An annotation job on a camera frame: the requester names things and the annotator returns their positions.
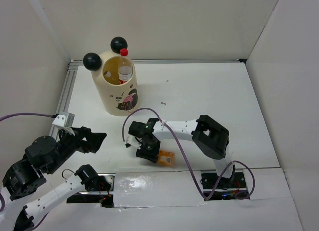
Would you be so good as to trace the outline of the orange juice bottle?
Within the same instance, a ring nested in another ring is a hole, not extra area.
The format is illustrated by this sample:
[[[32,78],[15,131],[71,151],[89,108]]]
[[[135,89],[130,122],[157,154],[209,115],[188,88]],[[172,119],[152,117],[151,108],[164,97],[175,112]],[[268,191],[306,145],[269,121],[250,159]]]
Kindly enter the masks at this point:
[[[175,153],[160,150],[158,153],[157,164],[172,167],[174,165]]]

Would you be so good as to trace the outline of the red label plastic bottle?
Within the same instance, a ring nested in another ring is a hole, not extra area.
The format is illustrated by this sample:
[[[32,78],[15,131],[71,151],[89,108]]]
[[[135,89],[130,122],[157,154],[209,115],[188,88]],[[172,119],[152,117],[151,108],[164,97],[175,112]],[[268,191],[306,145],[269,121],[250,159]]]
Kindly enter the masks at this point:
[[[127,48],[120,49],[120,57],[118,62],[118,74],[121,84],[127,82],[133,74],[133,66],[130,58],[128,57]]]

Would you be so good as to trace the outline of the clear unlabelled plastic bottle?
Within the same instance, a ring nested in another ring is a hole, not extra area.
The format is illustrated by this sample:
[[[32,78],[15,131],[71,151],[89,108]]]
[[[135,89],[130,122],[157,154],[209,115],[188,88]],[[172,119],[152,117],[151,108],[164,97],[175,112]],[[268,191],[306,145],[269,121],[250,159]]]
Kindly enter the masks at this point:
[[[109,71],[109,70],[104,71],[103,77],[110,84],[113,84],[113,85],[120,84],[118,73],[116,73],[114,71]]]

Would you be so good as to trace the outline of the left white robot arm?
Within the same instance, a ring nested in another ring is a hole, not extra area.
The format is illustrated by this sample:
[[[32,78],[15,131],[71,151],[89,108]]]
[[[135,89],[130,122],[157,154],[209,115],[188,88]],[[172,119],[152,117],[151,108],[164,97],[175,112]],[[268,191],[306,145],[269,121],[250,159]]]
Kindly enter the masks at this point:
[[[57,171],[76,151],[96,153],[107,136],[93,133],[86,127],[73,128],[72,131],[73,134],[68,134],[60,130],[59,140],[51,136],[37,138],[25,149],[23,158],[8,169],[0,191],[2,231],[32,231],[53,208],[70,196],[99,186],[98,173],[86,164],[44,196],[28,201],[46,183],[46,174]]]

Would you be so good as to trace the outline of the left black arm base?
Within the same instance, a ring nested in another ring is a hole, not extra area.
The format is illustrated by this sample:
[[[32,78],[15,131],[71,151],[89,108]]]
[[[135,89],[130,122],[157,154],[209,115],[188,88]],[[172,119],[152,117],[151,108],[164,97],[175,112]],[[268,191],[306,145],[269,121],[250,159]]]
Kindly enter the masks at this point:
[[[66,201],[68,204],[97,204],[104,208],[113,208],[115,173],[98,174],[99,179],[90,191],[80,191]]]

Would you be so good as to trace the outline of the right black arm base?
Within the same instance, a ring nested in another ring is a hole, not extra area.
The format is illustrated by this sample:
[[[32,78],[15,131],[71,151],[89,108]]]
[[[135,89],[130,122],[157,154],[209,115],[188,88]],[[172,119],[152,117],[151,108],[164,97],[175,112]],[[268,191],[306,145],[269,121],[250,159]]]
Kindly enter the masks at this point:
[[[204,196],[208,197],[217,182],[215,171],[202,171],[200,185]],[[222,178],[213,195],[205,201],[249,199],[249,189],[243,171],[236,171],[232,180]]]

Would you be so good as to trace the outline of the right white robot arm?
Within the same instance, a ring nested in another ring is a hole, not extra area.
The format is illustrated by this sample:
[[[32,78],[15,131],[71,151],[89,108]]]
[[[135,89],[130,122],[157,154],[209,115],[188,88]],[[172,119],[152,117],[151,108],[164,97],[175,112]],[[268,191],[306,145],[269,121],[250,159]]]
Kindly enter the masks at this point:
[[[235,181],[235,165],[227,154],[229,131],[207,115],[190,121],[161,121],[158,118],[150,118],[146,123],[134,121],[129,127],[125,146],[134,147],[136,157],[157,163],[161,141],[174,138],[194,142],[213,160],[219,183],[217,188],[230,188]]]

